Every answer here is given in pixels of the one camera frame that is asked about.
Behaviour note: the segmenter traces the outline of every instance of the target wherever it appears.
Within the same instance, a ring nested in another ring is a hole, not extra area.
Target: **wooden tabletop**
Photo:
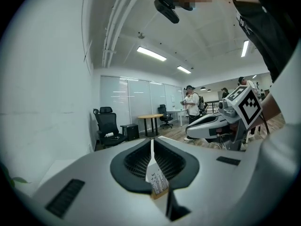
[[[153,114],[153,115],[139,115],[138,118],[140,119],[150,119],[150,118],[157,118],[161,117],[163,114]]]

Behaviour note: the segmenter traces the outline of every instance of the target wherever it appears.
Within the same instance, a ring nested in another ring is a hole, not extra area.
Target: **white desk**
[[[184,109],[174,109],[174,110],[168,110],[166,112],[169,113],[169,114],[176,113],[177,120],[178,120],[178,116],[180,116],[180,125],[182,126],[182,115],[185,115],[185,110]]]

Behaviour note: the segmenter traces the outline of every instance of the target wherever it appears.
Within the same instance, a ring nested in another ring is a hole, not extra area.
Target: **ceiling pipe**
[[[119,0],[116,0],[115,3],[114,3],[114,6],[112,7],[111,15],[110,15],[108,26],[107,26],[107,31],[105,33],[105,38],[104,38],[104,43],[103,43],[102,67],[103,67],[103,64],[104,64],[104,54],[105,54],[106,44],[107,44],[107,40],[108,40],[108,36],[109,36],[109,30],[110,30],[112,19],[113,19],[113,16],[115,14],[115,9],[118,6],[118,3],[119,3]]]
[[[124,8],[125,6],[125,3],[126,3],[127,0],[121,0],[121,2],[118,4],[117,6],[117,10],[114,14],[114,17],[113,17],[113,21],[111,23],[111,26],[110,28],[107,30],[107,32],[109,32],[108,34],[108,37],[107,37],[107,41],[105,43],[105,47],[104,47],[104,56],[103,56],[103,67],[106,67],[106,62],[107,62],[107,50],[109,50],[109,47],[110,47],[110,43],[111,43],[111,38],[112,38],[112,35],[113,35],[113,32],[114,32],[114,29],[115,29],[115,26],[116,26],[116,22],[117,22],[117,19],[122,11],[122,9]]]
[[[115,35],[114,35],[114,39],[113,39],[113,43],[112,43],[111,50],[114,50],[114,49],[115,49],[115,46],[116,46],[116,43],[117,43],[117,39],[118,39],[118,37],[119,37],[119,35],[120,35],[121,29],[122,29],[122,27],[123,27],[123,24],[124,24],[124,22],[125,22],[125,20],[126,20],[126,18],[127,18],[127,16],[128,16],[128,14],[129,14],[130,11],[132,10],[132,8],[133,8],[133,6],[134,6],[134,4],[135,4],[136,2],[137,2],[137,0],[131,0],[130,3],[128,4],[128,6],[127,6],[125,12],[123,13],[123,16],[122,16],[122,18],[121,18],[121,20],[120,20],[120,22],[119,22],[119,24],[118,24],[117,30],[116,30]],[[108,68],[109,68],[110,65],[111,65],[112,56],[113,56],[113,54],[111,53],[111,54],[110,54],[109,61],[108,61],[108,65],[107,65]]]

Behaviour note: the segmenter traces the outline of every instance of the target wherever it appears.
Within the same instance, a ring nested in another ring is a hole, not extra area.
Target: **black office chair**
[[[127,137],[119,134],[116,124],[116,114],[112,113],[111,107],[100,107],[99,113],[97,109],[93,109],[93,113],[98,123],[98,138],[104,148],[116,146],[124,142]],[[106,134],[113,132],[111,137],[104,137]]]
[[[160,105],[160,107],[158,107],[158,113],[163,114],[163,116],[160,117],[160,121],[165,122],[165,124],[160,125],[160,127],[169,126],[172,128],[173,124],[168,123],[168,122],[171,121],[173,119],[173,117],[170,117],[170,116],[168,117],[165,105]]]

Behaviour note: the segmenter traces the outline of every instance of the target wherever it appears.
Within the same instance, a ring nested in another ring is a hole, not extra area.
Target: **floor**
[[[167,138],[170,138],[170,139],[173,139],[176,141],[181,141],[181,142],[189,143],[189,144],[196,145],[196,146],[203,146],[203,147],[209,147],[209,148],[214,148],[214,149],[222,148],[220,145],[208,143],[205,139],[196,139],[194,142],[184,141],[184,138],[186,137],[185,128],[188,125],[188,118],[183,118],[183,126],[182,127],[180,126],[179,121],[173,121],[172,123],[174,125],[173,128],[170,128],[170,127],[160,128],[159,127],[158,128],[159,136],[165,136]],[[273,119],[269,120],[267,122],[267,124],[268,124],[270,133],[273,133],[275,130],[280,129],[285,125],[285,120],[284,120],[282,114],[280,114],[280,115],[274,117]],[[265,138],[266,136],[267,136],[267,131],[263,124],[263,125],[261,125],[260,132],[258,131],[258,128],[256,128],[255,136],[249,139],[248,144],[253,140],[262,139],[262,138]],[[141,133],[140,138],[146,138],[145,134]],[[103,149],[103,147],[101,145],[99,145],[99,144],[96,145],[96,148],[95,148],[96,151],[102,150],[102,149]]]

